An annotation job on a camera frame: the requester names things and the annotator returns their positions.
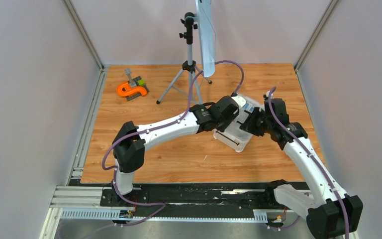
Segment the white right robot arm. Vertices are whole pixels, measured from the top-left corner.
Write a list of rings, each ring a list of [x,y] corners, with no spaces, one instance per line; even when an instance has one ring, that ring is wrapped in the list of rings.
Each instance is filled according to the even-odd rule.
[[[286,104],[280,98],[265,99],[263,107],[254,107],[241,124],[241,130],[255,136],[269,134],[280,149],[294,162],[305,179],[310,196],[285,180],[271,182],[264,194],[267,206],[280,204],[292,209],[306,221],[316,239],[348,237],[358,229],[363,202],[350,196],[328,172],[304,127],[290,122]]]

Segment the white plastic box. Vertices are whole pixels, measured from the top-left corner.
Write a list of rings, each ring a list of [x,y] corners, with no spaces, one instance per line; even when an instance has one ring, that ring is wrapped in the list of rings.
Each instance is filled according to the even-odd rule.
[[[259,103],[259,104],[262,107],[262,109],[264,110],[265,107],[261,103]],[[214,137],[214,139],[217,139],[217,140],[221,141],[222,143],[226,144],[227,146],[231,147],[236,152],[242,152],[253,135],[240,130],[238,124],[234,120],[226,128],[226,130],[224,132],[221,132],[221,131],[215,129],[214,133],[213,133],[213,137]]]

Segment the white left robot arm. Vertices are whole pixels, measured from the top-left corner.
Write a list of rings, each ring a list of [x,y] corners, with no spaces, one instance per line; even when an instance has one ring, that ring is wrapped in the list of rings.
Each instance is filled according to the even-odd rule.
[[[156,123],[135,125],[132,121],[126,122],[112,144],[116,159],[113,199],[121,206],[132,201],[134,173],[143,166],[146,151],[181,136],[224,130],[245,104],[242,96],[224,96],[216,103],[197,104],[178,116]]]

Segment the clear plastic lid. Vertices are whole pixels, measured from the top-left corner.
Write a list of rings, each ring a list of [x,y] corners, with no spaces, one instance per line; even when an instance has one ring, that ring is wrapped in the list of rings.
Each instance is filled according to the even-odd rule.
[[[234,120],[239,129],[252,135],[263,135],[261,124],[265,114],[260,104],[241,94],[233,96],[233,99],[240,107],[239,115]]]

